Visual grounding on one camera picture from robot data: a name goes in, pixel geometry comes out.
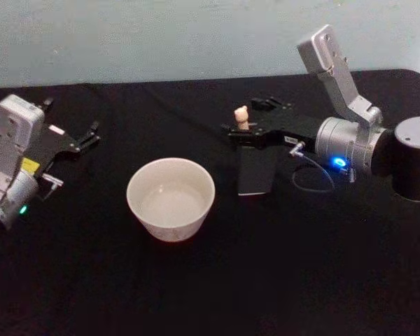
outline black table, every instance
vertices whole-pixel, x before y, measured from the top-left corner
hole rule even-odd
[[[420,74],[354,74],[385,127],[420,116]],[[0,335],[420,335],[420,204],[389,179],[296,190],[285,153],[271,194],[239,198],[237,156],[219,125],[252,97],[335,113],[310,76],[0,89],[56,99],[46,120],[102,142],[50,171],[65,186],[0,239]],[[156,241],[125,190],[151,160],[189,158],[216,199],[191,240]]]

